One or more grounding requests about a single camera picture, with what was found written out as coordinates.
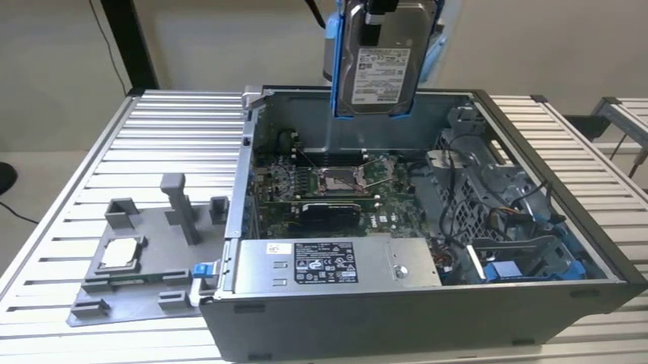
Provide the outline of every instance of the white wall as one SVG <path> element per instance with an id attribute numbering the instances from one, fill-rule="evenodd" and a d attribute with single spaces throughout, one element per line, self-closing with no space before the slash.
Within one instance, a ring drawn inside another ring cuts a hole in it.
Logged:
<path id="1" fill-rule="evenodd" d="M 437 85 L 544 94 L 564 113 L 648 97 L 647 15 L 647 0 L 464 0 Z"/>
<path id="2" fill-rule="evenodd" d="M 335 1 L 321 2 L 328 13 Z M 647 0 L 448 2 L 459 22 L 435 86 L 543 93 L 571 113 L 604 95 L 648 96 Z M 322 30 L 304 1 L 137 8 L 163 87 L 321 84 Z M 126 77 L 119 57 L 118 65 Z M 87 1 L 3 2 L 0 80 L 0 150 L 90 148 L 122 95 Z"/>
<path id="3" fill-rule="evenodd" d="M 89 149 L 122 100 L 89 2 L 5 0 L 0 151 Z"/>
<path id="4" fill-rule="evenodd" d="M 324 1 L 324 18 L 335 1 Z M 320 85 L 325 31 L 301 0 L 139 0 L 163 87 L 241 90 Z"/>

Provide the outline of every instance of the power cable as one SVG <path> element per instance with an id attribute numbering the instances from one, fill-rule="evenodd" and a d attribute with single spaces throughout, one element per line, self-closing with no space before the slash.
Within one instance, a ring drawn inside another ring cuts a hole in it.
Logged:
<path id="1" fill-rule="evenodd" d="M 534 188 L 534 189 L 530 191 L 530 193 L 527 193 L 526 195 L 523 195 L 523 196 L 518 197 L 518 198 L 516 198 L 516 199 L 515 199 L 515 200 L 511 202 L 511 205 L 508 205 L 508 207 L 510 207 L 511 209 L 515 209 L 515 208 L 516 208 L 518 203 L 519 203 L 519 202 L 520 202 L 523 199 L 526 199 L 527 197 L 530 197 L 531 195 L 534 195 L 534 194 L 535 194 L 538 191 L 540 191 L 540 189 L 542 189 L 544 186 L 547 186 L 547 184 L 548 184 L 548 183 L 550 183 L 550 181 L 548 181 L 548 180 L 544 180 L 544 181 L 543 181 L 543 183 L 542 183 L 542 184 L 539 184 L 539 185 L 538 185 L 538 187 L 536 187 L 536 188 Z"/>
<path id="2" fill-rule="evenodd" d="M 632 177 L 635 177 L 635 173 L 638 173 L 638 168 L 639 168 L 639 165 L 635 164 L 632 166 L 632 169 L 630 170 L 630 173 L 628 173 L 628 177 L 632 179 Z"/>
<path id="3" fill-rule="evenodd" d="M 0 206 L 5 207 L 17 218 L 23 219 L 25 221 L 30 221 L 33 224 L 37 224 L 37 225 L 39 224 L 37 220 L 33 220 L 22 216 L 5 202 L 0 202 Z"/>
<path id="4" fill-rule="evenodd" d="M 326 29 L 325 19 L 322 18 L 322 13 L 317 7 L 316 0 L 305 0 L 308 7 L 312 9 L 313 17 L 316 17 L 317 24 Z"/>
<path id="5" fill-rule="evenodd" d="M 113 55 L 111 42 L 109 42 L 109 37 L 106 36 L 106 33 L 103 32 L 102 23 L 99 22 L 98 12 L 94 9 L 93 0 L 89 0 L 89 4 L 90 4 L 90 8 L 93 9 L 94 20 L 98 23 L 98 28 L 99 28 L 99 31 L 102 32 L 103 40 L 106 41 L 106 45 L 107 45 L 107 48 L 109 48 L 109 55 L 111 56 L 113 69 L 115 70 L 115 74 L 118 75 L 119 83 L 122 84 L 123 95 L 126 96 L 127 95 L 126 85 L 123 84 L 122 75 L 119 74 L 118 66 L 115 64 L 115 56 Z"/>
<path id="6" fill-rule="evenodd" d="M 612 161 L 615 159 L 615 155 L 618 155 L 619 148 L 622 147 L 622 144 L 624 143 L 626 138 L 628 137 L 628 134 L 624 134 L 622 137 L 622 140 L 619 140 L 619 144 L 615 147 L 615 150 L 612 151 L 612 154 L 610 155 L 610 160 Z"/>

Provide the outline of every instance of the motherboard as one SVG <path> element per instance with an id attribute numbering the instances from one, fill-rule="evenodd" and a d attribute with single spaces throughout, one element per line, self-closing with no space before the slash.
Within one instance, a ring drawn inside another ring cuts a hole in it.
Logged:
<path id="1" fill-rule="evenodd" d="M 429 236 L 408 163 L 399 154 L 294 151 L 257 161 L 260 238 Z"/>

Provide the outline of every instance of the hard drive label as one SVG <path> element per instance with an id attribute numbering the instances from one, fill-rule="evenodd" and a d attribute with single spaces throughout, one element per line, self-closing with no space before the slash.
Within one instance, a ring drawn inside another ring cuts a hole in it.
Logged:
<path id="1" fill-rule="evenodd" d="M 396 104 L 408 71 L 409 49 L 363 48 L 359 53 L 352 103 Z"/>

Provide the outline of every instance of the aluminum extrusion table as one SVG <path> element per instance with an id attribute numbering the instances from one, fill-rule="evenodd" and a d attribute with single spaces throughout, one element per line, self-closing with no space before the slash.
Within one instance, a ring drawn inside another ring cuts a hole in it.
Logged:
<path id="1" fill-rule="evenodd" d="M 551 104 L 496 104 L 648 275 L 648 197 Z M 66 324 L 103 233 L 111 198 L 165 206 L 161 174 L 186 173 L 193 202 L 229 196 L 242 133 L 240 93 L 147 91 L 127 97 L 99 141 L 0 279 L 0 362 L 224 362 L 201 317 L 71 328 Z M 648 295 L 578 321 L 547 345 L 317 363 L 648 362 Z"/>
<path id="2" fill-rule="evenodd" d="M 592 114 L 606 116 L 639 145 L 648 149 L 648 99 L 604 97 Z"/>

